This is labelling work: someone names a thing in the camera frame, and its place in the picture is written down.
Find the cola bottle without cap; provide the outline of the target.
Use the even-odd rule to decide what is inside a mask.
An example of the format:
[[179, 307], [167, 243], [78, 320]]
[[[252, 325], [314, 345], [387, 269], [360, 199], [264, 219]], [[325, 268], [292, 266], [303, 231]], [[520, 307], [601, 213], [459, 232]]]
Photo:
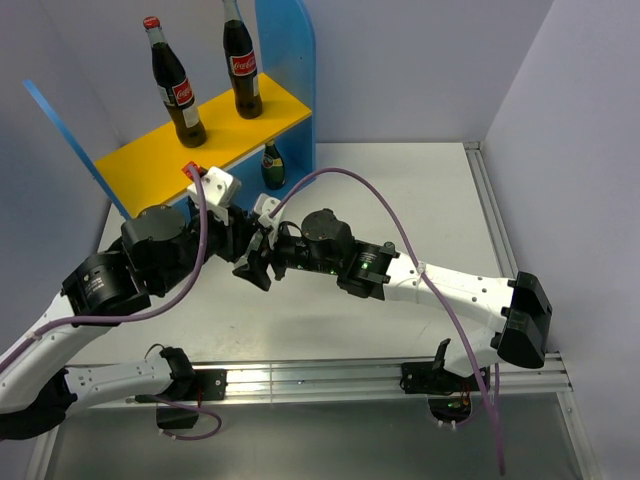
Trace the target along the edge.
[[254, 119], [262, 114], [253, 43], [236, 1], [223, 1], [223, 48], [238, 114]]

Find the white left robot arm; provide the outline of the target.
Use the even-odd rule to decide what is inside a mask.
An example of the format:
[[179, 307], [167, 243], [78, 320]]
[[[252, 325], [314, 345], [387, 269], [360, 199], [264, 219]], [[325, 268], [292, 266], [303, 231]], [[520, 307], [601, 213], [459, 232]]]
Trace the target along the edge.
[[176, 285], [189, 290], [192, 271], [211, 256], [235, 262], [256, 232], [257, 217], [235, 205], [222, 221], [212, 211], [186, 219], [167, 205], [124, 222], [111, 246], [89, 256], [62, 283], [33, 330], [1, 359], [1, 437], [26, 440], [71, 414], [129, 396], [183, 400], [195, 386], [186, 353], [164, 347], [129, 364], [71, 368], [94, 339], [137, 316]]

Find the green Perrier glass bottle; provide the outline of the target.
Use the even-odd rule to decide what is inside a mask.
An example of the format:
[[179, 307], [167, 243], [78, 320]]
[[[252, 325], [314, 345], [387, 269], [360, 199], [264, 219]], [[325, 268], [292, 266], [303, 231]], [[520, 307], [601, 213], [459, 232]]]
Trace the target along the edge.
[[279, 190], [285, 185], [285, 165], [274, 140], [265, 144], [261, 160], [261, 173], [268, 189]]

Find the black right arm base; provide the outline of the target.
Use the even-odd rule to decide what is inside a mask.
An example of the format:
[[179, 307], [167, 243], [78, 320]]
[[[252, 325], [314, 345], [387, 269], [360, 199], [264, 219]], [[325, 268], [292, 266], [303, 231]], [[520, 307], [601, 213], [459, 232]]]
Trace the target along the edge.
[[473, 406], [471, 395], [479, 392], [474, 375], [463, 378], [437, 368], [433, 361], [401, 364], [399, 387], [407, 395], [428, 397], [429, 415], [438, 427], [456, 429], [473, 418], [483, 405]]

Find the cola bottle with red cap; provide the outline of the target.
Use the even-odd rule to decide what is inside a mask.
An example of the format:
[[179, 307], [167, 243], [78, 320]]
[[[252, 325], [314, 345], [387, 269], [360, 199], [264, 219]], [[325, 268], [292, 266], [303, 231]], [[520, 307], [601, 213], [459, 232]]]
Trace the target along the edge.
[[207, 134], [186, 71], [167, 42], [160, 20], [148, 16], [143, 26], [151, 46], [153, 76], [178, 140], [184, 147], [199, 147]]

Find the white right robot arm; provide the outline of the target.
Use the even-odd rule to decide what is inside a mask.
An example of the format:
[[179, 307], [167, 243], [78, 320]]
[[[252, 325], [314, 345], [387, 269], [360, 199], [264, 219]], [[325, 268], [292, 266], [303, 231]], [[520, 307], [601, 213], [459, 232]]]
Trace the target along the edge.
[[513, 278], [494, 278], [415, 262], [392, 243], [356, 239], [329, 209], [308, 214], [298, 235], [290, 234], [288, 225], [261, 216], [234, 275], [268, 290], [289, 269], [328, 274], [359, 298], [440, 306], [476, 322], [474, 332], [439, 345], [433, 378], [446, 390], [498, 361], [543, 367], [552, 306], [535, 275], [520, 271]]

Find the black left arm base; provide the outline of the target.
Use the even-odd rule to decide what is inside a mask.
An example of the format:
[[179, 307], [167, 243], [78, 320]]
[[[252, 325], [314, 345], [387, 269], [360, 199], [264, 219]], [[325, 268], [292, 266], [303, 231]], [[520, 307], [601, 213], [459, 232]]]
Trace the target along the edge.
[[[175, 402], [194, 402], [203, 407], [209, 401], [222, 401], [226, 396], [227, 371], [225, 369], [197, 369], [195, 377], [185, 393], [180, 394]], [[199, 420], [200, 414], [171, 406], [156, 408], [156, 425], [169, 431], [191, 430]]]

